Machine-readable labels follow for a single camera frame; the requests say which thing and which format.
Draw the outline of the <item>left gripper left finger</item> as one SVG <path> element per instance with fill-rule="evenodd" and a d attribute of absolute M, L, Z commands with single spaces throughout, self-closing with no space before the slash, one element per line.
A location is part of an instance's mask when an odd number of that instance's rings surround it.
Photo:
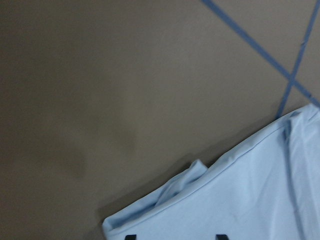
<path fill-rule="evenodd" d="M 124 240 L 136 240 L 137 239 L 137 235 L 136 234 L 129 234 L 126 235 Z"/>

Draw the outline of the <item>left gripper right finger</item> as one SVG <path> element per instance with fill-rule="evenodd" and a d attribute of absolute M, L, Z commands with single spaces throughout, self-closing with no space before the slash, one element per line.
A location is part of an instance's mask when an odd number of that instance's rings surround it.
<path fill-rule="evenodd" d="M 216 240 L 229 240 L 229 237 L 226 234 L 217 234 L 215 236 Z"/>

